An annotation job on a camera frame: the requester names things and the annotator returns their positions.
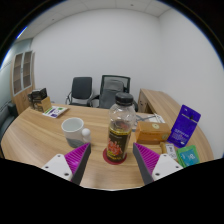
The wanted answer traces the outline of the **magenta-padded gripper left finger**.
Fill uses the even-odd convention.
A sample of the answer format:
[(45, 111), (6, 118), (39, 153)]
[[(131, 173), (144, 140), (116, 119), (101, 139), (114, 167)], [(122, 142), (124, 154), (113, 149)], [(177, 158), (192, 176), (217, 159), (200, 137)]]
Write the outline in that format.
[(56, 154), (42, 169), (79, 185), (90, 154), (91, 144), (86, 143), (66, 155)]

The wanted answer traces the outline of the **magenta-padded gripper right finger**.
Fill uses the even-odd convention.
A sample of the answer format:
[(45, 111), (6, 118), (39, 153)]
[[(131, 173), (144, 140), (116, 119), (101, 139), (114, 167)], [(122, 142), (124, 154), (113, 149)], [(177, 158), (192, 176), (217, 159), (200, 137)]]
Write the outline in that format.
[(182, 169), (168, 154), (159, 155), (138, 143), (133, 144), (133, 154), (145, 185)]

